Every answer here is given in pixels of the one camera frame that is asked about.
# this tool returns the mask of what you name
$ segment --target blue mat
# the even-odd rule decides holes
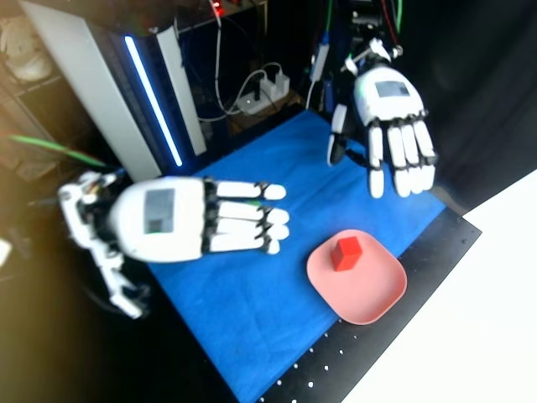
[[[391,184],[373,200],[365,169],[350,160],[326,165],[329,132],[325,121],[301,113],[200,172],[287,188],[277,206],[290,213],[291,235],[280,254],[239,252],[150,265],[241,402],[255,401],[336,320],[305,272],[320,243],[357,228],[399,256],[444,209],[430,194],[401,199]]]

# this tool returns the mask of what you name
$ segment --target white floor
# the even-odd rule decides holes
[[[537,402],[537,171],[465,219],[482,236],[344,403]]]

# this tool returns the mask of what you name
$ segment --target pink bowl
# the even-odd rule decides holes
[[[346,271],[335,271],[330,252],[338,239],[357,237],[362,256]],[[377,321],[406,291],[401,263],[377,239],[348,229],[328,239],[308,258],[308,277],[326,303],[347,322],[368,325]]]

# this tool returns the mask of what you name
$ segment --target red wire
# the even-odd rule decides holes
[[[397,40],[397,36],[395,36],[395,31],[394,31],[394,27],[392,26],[392,21],[389,19],[389,16],[388,16],[388,9],[386,8],[386,0],[380,0],[380,3],[383,5],[384,19],[386,20],[386,24],[388,25],[389,34],[394,40],[394,44],[399,44]]]

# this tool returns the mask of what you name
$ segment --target led light strip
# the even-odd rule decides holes
[[[159,105],[159,102],[157,101],[157,97],[154,95],[154,91],[153,91],[153,88],[151,87],[151,83],[149,82],[148,75],[145,69],[143,68],[143,63],[142,63],[142,60],[140,59],[140,54],[138,53],[138,49],[136,49],[136,45],[134,44],[133,38],[131,38],[130,36],[126,36],[125,44],[127,45],[128,53],[131,55],[131,59],[133,59],[134,67],[136,67],[138,76],[140,77],[140,80],[142,81],[143,89],[145,90],[145,93],[148,96],[149,103],[151,104],[151,107],[153,108],[153,112],[155,116],[157,117],[157,120],[159,121],[159,126],[160,126],[160,129],[162,130],[162,133],[164,134],[164,138],[166,140],[166,143],[168,144],[169,151],[174,157],[175,164],[177,166],[182,166],[183,161],[179,157],[179,151],[177,151],[177,147],[175,147],[175,143],[171,137],[171,133],[169,132],[168,125],[166,124],[166,121],[164,120],[164,115],[162,113],[162,110],[160,109],[160,105]]]

